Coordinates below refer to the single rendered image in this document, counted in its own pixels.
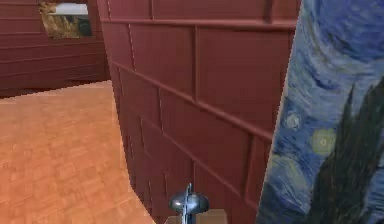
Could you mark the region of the brown framed wall picture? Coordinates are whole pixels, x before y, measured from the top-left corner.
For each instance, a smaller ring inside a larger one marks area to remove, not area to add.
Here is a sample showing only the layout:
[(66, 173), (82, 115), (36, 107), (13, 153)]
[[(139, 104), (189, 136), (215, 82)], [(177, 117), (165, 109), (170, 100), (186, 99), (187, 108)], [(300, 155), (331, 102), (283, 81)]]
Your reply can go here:
[(38, 2), (46, 34), (51, 39), (77, 39), (92, 35), (85, 4)]

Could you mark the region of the blue starry night painting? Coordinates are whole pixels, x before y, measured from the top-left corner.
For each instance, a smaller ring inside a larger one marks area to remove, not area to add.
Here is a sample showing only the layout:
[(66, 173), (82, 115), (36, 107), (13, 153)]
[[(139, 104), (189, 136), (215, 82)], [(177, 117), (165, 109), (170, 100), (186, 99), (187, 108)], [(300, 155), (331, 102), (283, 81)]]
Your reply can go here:
[(255, 224), (384, 224), (384, 0), (302, 0)]

